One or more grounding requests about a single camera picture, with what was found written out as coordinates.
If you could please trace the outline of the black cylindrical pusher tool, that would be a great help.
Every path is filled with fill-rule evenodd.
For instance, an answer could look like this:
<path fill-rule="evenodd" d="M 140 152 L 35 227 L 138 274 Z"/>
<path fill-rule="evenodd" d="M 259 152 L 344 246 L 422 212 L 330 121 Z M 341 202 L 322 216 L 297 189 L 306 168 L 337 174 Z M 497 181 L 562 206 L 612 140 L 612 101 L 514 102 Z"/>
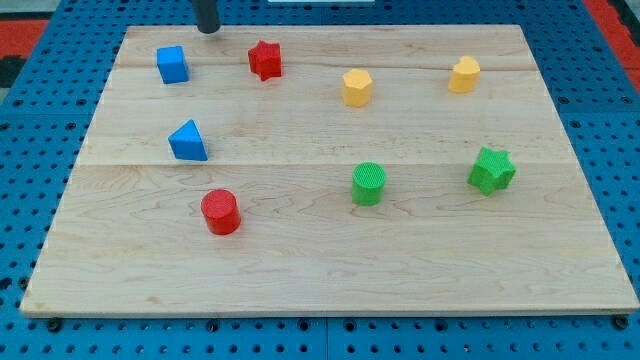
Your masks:
<path fill-rule="evenodd" d="M 221 27 L 217 0 L 192 0 L 197 29 L 203 34 L 213 34 Z"/>

